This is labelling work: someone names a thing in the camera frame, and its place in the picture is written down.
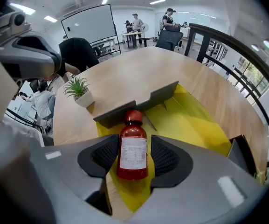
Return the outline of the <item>red bottle with white label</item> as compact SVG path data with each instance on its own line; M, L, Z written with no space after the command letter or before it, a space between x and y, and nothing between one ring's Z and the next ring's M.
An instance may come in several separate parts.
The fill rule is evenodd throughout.
M125 127L119 135L117 175L125 180L142 180L148 176L147 134L142 128L142 113L126 113Z

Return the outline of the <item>glass window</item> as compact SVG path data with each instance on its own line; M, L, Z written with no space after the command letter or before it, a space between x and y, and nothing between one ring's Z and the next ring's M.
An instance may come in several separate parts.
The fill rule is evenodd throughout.
M257 98L260 98L269 88L269 82L263 74L243 56L237 62L234 73L248 86Z

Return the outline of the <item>black office chair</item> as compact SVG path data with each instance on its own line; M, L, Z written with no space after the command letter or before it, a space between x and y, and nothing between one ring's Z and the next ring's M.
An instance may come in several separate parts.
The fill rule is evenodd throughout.
M174 51L175 47L178 45L182 37L182 32L161 30L155 47Z

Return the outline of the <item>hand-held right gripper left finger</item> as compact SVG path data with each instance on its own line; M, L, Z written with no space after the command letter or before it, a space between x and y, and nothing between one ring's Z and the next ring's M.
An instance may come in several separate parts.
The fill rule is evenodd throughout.
M52 205L51 224L123 224L112 218L106 175L118 135L77 143L31 146L30 161Z

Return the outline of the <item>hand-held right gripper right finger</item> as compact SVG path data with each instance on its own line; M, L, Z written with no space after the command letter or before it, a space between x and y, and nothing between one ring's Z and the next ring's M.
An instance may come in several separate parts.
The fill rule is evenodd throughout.
M229 158L153 135L151 195L130 224L240 224L265 189Z

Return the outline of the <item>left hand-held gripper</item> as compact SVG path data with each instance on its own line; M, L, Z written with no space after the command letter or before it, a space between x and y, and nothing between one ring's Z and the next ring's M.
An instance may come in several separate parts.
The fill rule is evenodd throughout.
M21 35L30 30L24 12L0 17L0 62L13 79L48 77L61 67L58 43L47 35Z

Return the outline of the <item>standing fan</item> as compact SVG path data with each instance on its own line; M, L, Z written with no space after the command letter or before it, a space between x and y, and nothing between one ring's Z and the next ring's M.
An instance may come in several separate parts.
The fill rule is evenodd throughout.
M147 41L150 40L150 38L147 38L145 36L145 33L148 31L149 26L146 23L143 23L141 26L141 40L144 42L144 47L147 47Z

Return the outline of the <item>white whiteboard with black frame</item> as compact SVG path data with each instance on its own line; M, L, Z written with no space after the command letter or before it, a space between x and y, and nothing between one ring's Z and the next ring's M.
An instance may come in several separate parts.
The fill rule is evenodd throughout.
M109 43L113 53L120 51L116 47L119 41L109 4L78 12L63 19L61 24L68 38L84 38L95 46L98 42Z

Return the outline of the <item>yellow tray with grey flaps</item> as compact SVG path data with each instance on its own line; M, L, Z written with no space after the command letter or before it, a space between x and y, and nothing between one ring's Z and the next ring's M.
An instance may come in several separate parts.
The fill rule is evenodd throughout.
M157 168L151 157L151 136L159 135L216 151L235 162L251 175L255 162L243 135L228 139L207 110L182 86L177 85L171 98L143 112L142 128L147 134L148 176L141 181L118 177L118 160L110 169L111 178L131 212L137 211L150 197L151 180Z

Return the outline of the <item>white shelving unit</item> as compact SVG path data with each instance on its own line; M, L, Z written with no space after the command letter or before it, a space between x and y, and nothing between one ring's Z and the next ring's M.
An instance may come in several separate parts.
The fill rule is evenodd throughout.
M216 41L214 39L211 39L206 54L218 61L221 61L225 58L227 52L228 48L225 44Z

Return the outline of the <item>black metal railing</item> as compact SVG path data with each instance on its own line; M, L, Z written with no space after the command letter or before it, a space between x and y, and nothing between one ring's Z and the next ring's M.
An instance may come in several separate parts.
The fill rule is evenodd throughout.
M247 89L250 93L250 95L255 100L256 104L258 105L259 109L261 110L267 124L269 127L269 117L263 108L263 105L258 100L258 98L255 96L255 94L249 89L249 87L235 74L233 71L223 65L221 62L216 60L215 58L207 55L207 50L209 48L210 41L213 39L217 42L221 42L228 47L232 48L236 52L238 52L240 55L244 56L246 59L248 59L255 67L263 74L263 76L267 79L269 82L269 66L255 53L253 52L249 47L244 45L239 40L233 38L230 35L227 35L221 31L218 31L213 28L209 28L206 26L202 26L199 24L190 23L189 24L189 35L188 35L188 41L186 45L185 50L185 56L188 56L190 53L191 45L194 43L195 35L199 34L203 36L202 43L200 45L200 51L197 57L198 62L202 62L204 58L207 58L209 61L214 62L215 64L219 65L221 68L223 68L226 72L228 72L230 75L232 75L235 79L237 79L238 82L240 82L245 89Z

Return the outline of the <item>small light table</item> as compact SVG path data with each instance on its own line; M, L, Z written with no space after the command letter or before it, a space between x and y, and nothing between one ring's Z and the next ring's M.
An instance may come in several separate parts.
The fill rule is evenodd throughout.
M134 31L134 32L130 32L130 33L123 33L121 34L123 38L126 38L126 43L127 43L127 47L130 49L132 48L136 48L137 47L137 38L136 36L141 35L141 32L138 31Z

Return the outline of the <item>potted green plant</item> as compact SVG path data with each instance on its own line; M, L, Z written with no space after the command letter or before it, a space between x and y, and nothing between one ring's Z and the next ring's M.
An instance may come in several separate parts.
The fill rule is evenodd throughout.
M88 108L95 102L86 78L74 77L64 85L64 94L72 97L81 107Z

